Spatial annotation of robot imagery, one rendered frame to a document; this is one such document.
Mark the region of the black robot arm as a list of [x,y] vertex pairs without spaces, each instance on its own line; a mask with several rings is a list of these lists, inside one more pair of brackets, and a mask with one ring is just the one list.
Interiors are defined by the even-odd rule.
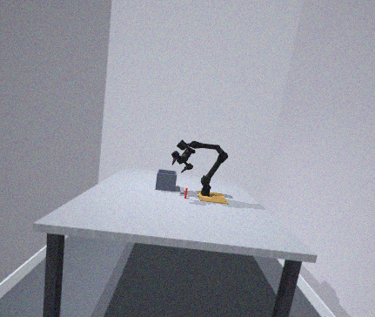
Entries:
[[217,150],[217,152],[218,152],[219,155],[218,155],[218,159],[217,159],[216,163],[210,169],[210,171],[208,172],[208,174],[205,175],[205,176],[203,176],[201,178],[201,184],[203,186],[203,188],[201,190],[201,195],[210,197],[210,189],[211,189],[210,182],[211,182],[211,177],[216,172],[216,170],[219,168],[219,166],[228,159],[228,154],[222,150],[222,148],[220,147],[220,145],[203,144],[203,143],[199,143],[197,141],[192,141],[191,143],[186,144],[183,140],[181,140],[177,144],[177,147],[179,149],[181,149],[181,150],[185,150],[185,148],[186,148],[185,152],[188,152],[190,155],[192,153],[193,154],[195,153],[195,150],[193,150],[192,148],[194,148],[194,149],[197,149],[197,148],[206,148],[206,149]]

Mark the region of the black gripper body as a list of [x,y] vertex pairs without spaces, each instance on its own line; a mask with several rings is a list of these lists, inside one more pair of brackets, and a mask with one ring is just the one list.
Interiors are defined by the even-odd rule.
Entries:
[[183,154],[182,154],[182,156],[180,157],[179,156],[179,152],[177,152],[177,151],[174,151],[171,155],[173,156],[173,155],[175,155],[175,154],[177,154],[178,155],[178,158],[184,163],[184,164],[186,164],[186,166],[189,166],[191,169],[193,168],[193,165],[191,164],[191,163],[187,163],[186,161],[188,160],[188,158],[191,156],[188,152],[184,152]]

